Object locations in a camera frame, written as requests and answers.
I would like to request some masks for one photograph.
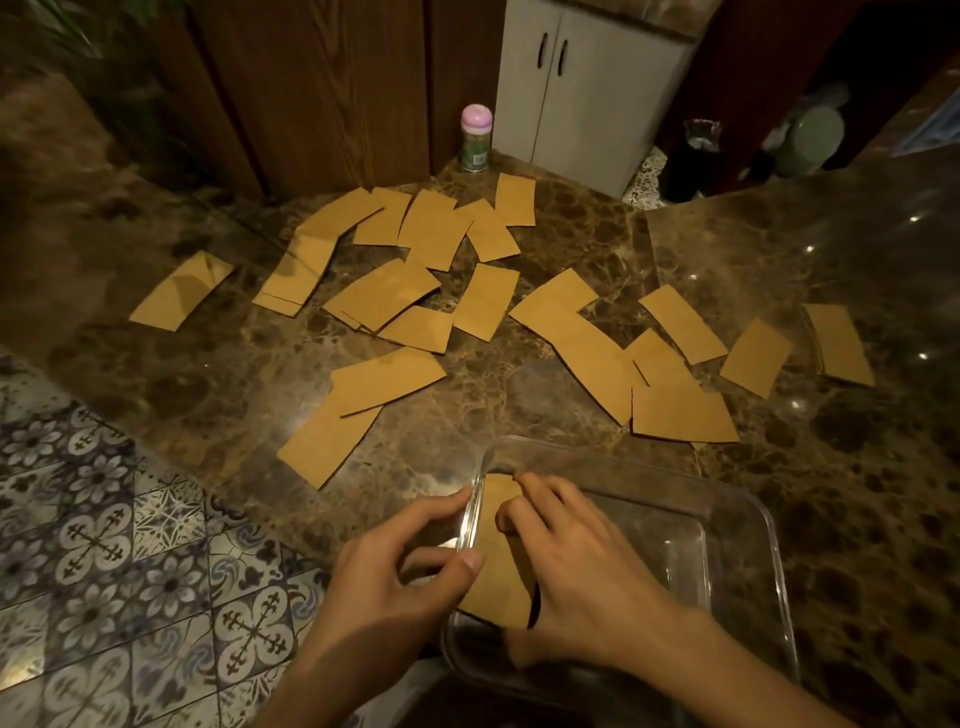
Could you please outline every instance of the black handle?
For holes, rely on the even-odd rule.
[[[546,50],[546,33],[540,39],[540,50],[537,52],[537,68],[543,68],[543,51]]]
[[[566,61],[566,41],[560,47],[560,61],[557,63],[557,75],[562,76],[564,74],[564,61]]]

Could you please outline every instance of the tiled floor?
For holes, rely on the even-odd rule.
[[[4,726],[240,726],[326,580],[0,352]]]

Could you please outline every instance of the brown cardboard strip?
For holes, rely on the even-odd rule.
[[[510,235],[490,203],[477,200],[475,203],[457,207],[455,210],[470,221],[467,237],[481,263],[498,260],[501,257],[520,255],[520,248]]]
[[[623,351],[633,359],[651,387],[700,389],[700,384],[686,368],[684,358],[652,328],[641,333]]]
[[[684,301],[672,285],[662,285],[640,299],[692,364],[710,361],[727,353],[727,347],[707,326],[700,314]]]
[[[766,399],[792,349],[779,331],[753,319],[733,344],[720,376]]]
[[[341,417],[332,394],[327,395],[276,456],[319,490],[367,434],[381,409]]]
[[[357,187],[314,212],[300,223],[297,232],[336,241],[354,225],[382,207],[383,203],[370,192]]]
[[[413,196],[385,187],[374,187],[370,194],[383,205],[383,209],[357,226],[357,231],[353,234],[353,244],[396,245],[403,215]]]
[[[723,395],[694,389],[634,389],[634,434],[697,443],[740,441]]]
[[[423,349],[425,352],[444,353],[452,328],[452,313],[413,305],[376,335],[405,347]]]
[[[423,219],[417,239],[409,245],[407,262],[434,271],[450,270],[469,227],[469,219],[453,210],[432,210]]]
[[[453,311],[453,326],[490,341],[514,296],[517,271],[477,263],[463,297]]]
[[[496,512],[513,497],[522,496],[510,475],[484,478],[480,515],[473,547],[485,557],[483,569],[460,602],[460,609],[498,627],[526,629],[530,621],[536,577],[518,536],[505,536],[496,527]]]
[[[567,268],[539,288],[534,289],[523,301],[514,306],[510,315],[527,328],[531,328],[526,321],[529,318],[528,314],[544,301],[550,300],[561,308],[579,311],[598,298],[599,296],[587,285],[586,281],[577,275],[575,270]]]
[[[197,251],[156,285],[130,320],[176,331],[190,312],[233,271],[233,266],[207,251]]]
[[[445,376],[433,354],[409,347],[330,373],[341,415],[399,400]]]
[[[504,225],[532,228],[537,224],[534,214],[534,193],[537,181],[528,177],[501,174],[496,181],[496,212]]]
[[[380,331],[400,311],[440,288],[425,268],[395,258],[355,280],[324,304],[324,309],[371,331]]]
[[[842,305],[805,303],[804,310],[813,325],[824,374],[873,387],[874,372],[847,309]]]

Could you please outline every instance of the white cabinet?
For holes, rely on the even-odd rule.
[[[508,0],[494,149],[619,197],[693,47],[544,0]],[[540,55],[548,66],[538,67]]]

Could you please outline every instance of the finger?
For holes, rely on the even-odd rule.
[[[445,519],[462,511],[473,489],[467,486],[449,496],[419,496],[391,519],[381,523],[371,534],[382,539],[395,558],[403,547],[431,521]]]
[[[447,561],[429,584],[412,589],[417,590],[417,598],[427,612],[436,616],[448,615],[473,586],[483,564],[484,555],[480,551],[465,548]]]
[[[522,473],[517,475],[515,480],[523,487],[523,492],[534,504],[540,517],[550,526],[551,531],[557,531],[569,525],[570,514],[543,478],[536,473]]]
[[[418,571],[439,569],[457,555],[456,548],[448,546],[420,546],[407,554],[400,565],[400,577],[409,576]]]

